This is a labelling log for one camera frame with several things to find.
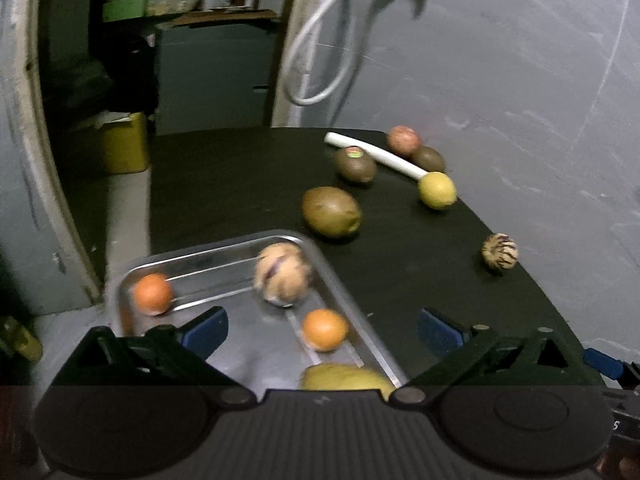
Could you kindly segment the metal baking tray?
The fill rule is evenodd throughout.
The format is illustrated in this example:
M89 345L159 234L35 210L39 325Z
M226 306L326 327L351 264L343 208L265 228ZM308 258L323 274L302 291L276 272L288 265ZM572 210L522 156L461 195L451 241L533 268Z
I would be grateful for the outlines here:
M309 292L289 308L263 300L253 285L259 253L280 242L298 246L311 266ZM134 285L150 273L166 275L174 292L164 315L147 316L134 306ZM211 307L224 308L228 337L207 361L256 396L297 389L306 368L322 363L375 370L395 387L408 380L318 246L294 231L258 232L140 259L111 279L105 302L119 336L140 336L162 324L181 326ZM322 308L349 322L346 340L331 352L312 350L303 340L304 317Z

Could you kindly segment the dark green avocado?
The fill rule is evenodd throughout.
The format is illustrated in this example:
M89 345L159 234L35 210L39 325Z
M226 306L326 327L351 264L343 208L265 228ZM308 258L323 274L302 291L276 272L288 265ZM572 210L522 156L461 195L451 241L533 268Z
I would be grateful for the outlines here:
M425 171L446 171L446 160L444 156L434 148L430 148L426 145L421 145L411 155L411 161Z

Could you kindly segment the small striped pepino melon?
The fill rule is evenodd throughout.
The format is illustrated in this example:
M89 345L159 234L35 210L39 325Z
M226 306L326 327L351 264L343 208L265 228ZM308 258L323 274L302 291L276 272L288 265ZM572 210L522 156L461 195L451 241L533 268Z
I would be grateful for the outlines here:
M518 245L504 233L492 233L483 243L480 253L485 263L494 270L511 270L518 263Z

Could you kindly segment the yellow lemon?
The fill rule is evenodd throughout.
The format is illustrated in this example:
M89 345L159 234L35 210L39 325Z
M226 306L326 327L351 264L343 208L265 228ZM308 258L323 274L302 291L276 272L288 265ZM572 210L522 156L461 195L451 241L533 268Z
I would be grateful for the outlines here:
M418 189L422 202L432 209L446 209L458 199L454 181L439 171L431 171L423 176L418 183Z

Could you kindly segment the green box on shelf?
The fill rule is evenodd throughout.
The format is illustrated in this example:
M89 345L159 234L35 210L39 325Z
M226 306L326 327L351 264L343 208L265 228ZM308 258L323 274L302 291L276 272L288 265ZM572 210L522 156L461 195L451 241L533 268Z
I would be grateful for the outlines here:
M105 23L143 18L148 0L112 0L103 6Z

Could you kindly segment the white leek stalk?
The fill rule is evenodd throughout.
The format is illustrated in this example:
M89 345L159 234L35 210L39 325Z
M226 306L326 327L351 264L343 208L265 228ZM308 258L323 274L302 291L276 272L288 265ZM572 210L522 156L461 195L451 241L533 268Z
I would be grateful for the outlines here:
M384 148L378 148L373 144L351 138L350 136L344 136L344 134L341 133L329 131L324 136L323 141L325 144L334 146L334 148L350 148L351 146L362 148L363 151L367 152L379 164L393 169L416 181L420 181L427 175L426 170L416 166L412 162L408 162L408 160L384 150Z

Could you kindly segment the dark kiwi with sticker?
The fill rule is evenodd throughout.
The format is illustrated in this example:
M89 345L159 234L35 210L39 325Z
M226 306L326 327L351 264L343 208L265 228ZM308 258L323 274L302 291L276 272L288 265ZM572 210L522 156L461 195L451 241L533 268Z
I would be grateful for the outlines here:
M343 178L360 184L371 183L378 172L372 156L355 145L340 148L335 153L334 162L336 171Z

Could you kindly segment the large striped pepino melon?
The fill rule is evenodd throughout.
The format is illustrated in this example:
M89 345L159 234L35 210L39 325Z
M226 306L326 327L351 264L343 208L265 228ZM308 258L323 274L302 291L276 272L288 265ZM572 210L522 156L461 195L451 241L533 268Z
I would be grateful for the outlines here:
M311 266L302 250L290 242L274 243L257 256L254 289L276 307L292 307L308 292Z

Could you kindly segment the small orange tangerine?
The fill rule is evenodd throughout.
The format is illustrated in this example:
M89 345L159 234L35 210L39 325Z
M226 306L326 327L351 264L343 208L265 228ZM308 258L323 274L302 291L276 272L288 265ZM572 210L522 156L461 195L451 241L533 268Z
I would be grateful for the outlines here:
M140 278L132 290L134 306L142 314L157 316L171 308L174 291L163 273L152 273Z

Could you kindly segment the yellow bin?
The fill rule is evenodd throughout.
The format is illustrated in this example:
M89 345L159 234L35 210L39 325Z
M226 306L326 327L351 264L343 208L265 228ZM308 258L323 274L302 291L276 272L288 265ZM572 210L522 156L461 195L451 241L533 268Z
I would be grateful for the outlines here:
M83 122L78 131L107 174L138 174L148 169L145 114L103 112Z

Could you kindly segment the orange fruit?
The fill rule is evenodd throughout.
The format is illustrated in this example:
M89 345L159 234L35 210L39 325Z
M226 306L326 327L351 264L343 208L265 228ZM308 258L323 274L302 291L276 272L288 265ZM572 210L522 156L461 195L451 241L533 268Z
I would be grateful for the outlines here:
M349 325L343 315L331 309L309 312L302 323L303 340L311 349L330 352L339 347L349 333Z

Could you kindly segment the yellow-green pear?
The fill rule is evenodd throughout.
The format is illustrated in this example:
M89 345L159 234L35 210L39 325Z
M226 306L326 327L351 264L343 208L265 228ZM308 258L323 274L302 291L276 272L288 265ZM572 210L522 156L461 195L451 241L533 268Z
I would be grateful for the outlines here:
M306 368L299 387L307 391L378 390L384 400L396 390L384 375L356 365L322 363Z

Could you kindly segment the large brown kiwi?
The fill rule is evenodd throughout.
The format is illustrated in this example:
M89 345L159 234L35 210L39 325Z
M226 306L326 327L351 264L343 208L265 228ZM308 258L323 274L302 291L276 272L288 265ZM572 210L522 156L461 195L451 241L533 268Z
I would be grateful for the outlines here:
M351 236L359 230L362 219L356 200L334 186L318 186L306 191L302 214L311 229L326 237Z

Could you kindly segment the yellow spray bottle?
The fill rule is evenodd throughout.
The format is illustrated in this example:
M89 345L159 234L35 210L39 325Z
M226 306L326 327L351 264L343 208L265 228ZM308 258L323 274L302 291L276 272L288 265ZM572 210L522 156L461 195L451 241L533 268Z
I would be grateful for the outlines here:
M43 356L40 340L13 316L1 319L1 350L8 356L19 354L31 363L39 362Z

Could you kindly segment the red apple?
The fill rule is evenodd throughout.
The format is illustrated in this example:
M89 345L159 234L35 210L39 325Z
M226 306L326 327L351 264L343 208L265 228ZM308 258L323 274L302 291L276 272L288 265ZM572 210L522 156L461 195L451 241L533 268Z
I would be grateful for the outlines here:
M386 136L390 150L400 157L411 157L420 148L422 141L420 136L408 126L395 126Z

